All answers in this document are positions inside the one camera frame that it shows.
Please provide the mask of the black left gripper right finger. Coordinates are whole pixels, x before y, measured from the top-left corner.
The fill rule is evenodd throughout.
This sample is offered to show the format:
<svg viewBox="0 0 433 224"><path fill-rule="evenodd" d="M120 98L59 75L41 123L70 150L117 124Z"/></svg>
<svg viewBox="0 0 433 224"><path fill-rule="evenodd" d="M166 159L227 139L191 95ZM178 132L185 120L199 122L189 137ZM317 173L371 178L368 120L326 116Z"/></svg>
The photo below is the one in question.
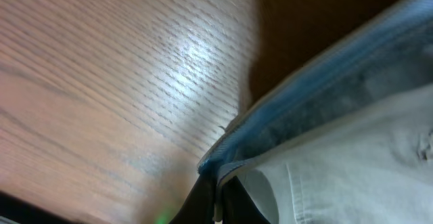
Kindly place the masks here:
<svg viewBox="0 0 433 224"><path fill-rule="evenodd" d="M223 186L223 224L270 224L237 177Z"/></svg>

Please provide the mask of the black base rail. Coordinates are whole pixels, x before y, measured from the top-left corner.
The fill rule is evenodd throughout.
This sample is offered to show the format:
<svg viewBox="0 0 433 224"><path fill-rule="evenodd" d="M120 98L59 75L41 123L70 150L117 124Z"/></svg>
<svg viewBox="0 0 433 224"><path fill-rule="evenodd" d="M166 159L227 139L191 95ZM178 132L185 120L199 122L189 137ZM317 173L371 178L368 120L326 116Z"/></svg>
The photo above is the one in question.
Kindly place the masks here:
<svg viewBox="0 0 433 224"><path fill-rule="evenodd" d="M1 224L76 224L1 192Z"/></svg>

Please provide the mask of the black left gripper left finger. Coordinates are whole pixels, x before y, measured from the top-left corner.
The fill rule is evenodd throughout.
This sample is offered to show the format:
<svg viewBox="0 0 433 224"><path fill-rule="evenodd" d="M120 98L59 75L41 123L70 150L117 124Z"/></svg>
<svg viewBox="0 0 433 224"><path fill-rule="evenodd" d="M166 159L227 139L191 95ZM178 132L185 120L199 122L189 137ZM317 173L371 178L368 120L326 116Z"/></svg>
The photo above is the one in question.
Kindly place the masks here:
<svg viewBox="0 0 433 224"><path fill-rule="evenodd" d="M214 224L214 194L212 177L200 175L187 199L170 224Z"/></svg>

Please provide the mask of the light khaki shorts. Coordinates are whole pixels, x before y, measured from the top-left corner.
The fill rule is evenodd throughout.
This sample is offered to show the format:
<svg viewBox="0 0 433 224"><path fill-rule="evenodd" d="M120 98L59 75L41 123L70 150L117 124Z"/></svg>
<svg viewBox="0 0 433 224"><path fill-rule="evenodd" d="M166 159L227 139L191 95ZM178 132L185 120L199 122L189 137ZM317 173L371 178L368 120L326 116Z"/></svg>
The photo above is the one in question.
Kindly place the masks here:
<svg viewBox="0 0 433 224"><path fill-rule="evenodd" d="M432 0L400 0L260 99L206 153L271 223L432 222Z"/></svg>

